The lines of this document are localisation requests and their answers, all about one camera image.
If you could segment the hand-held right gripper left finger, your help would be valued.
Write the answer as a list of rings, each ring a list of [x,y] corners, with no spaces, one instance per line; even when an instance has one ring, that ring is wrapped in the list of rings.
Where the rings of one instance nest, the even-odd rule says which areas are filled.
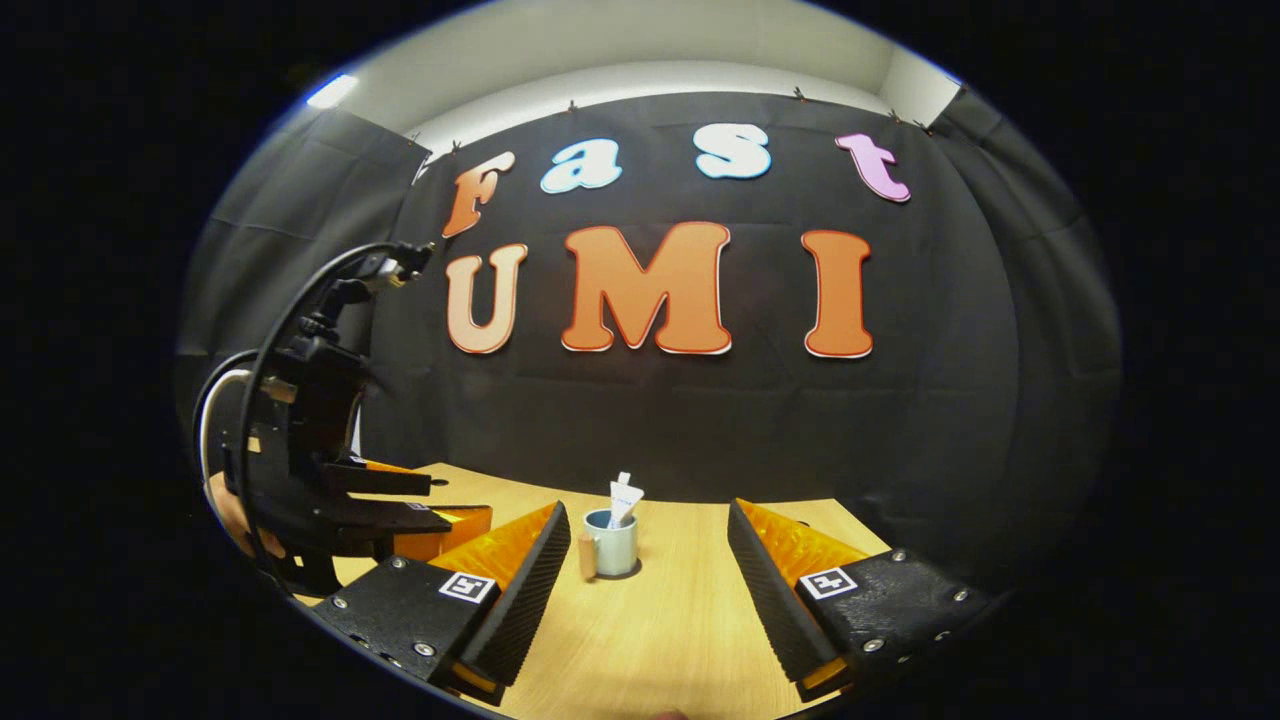
[[[429,561],[393,556],[314,605],[328,630],[417,682],[499,705],[571,546],[562,502]]]

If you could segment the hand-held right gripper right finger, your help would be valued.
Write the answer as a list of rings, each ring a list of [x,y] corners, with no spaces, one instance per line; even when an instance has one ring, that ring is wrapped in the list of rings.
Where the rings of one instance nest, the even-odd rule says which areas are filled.
[[[864,694],[941,657],[996,607],[905,548],[859,550],[744,498],[727,539],[785,676],[804,701]]]

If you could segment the pale blue cup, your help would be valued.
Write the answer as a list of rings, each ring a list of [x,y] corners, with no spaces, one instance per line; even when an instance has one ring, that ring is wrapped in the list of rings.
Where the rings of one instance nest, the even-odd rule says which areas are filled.
[[[611,525],[611,519],[608,509],[593,510],[582,518],[576,548],[584,580],[627,577],[637,568],[637,519],[626,516],[617,527]]]

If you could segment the wooden desktop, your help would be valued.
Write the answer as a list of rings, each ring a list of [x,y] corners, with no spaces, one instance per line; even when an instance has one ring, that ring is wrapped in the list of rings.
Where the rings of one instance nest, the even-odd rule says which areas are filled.
[[[516,720],[777,720],[812,708],[780,666],[727,539],[728,506],[648,495],[639,570],[586,580],[572,544],[517,682]]]

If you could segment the ceiling light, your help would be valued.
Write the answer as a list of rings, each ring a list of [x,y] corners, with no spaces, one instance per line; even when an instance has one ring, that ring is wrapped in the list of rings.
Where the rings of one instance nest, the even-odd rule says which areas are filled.
[[[320,83],[306,99],[305,106],[316,110],[338,108],[360,85],[360,78],[339,73]]]

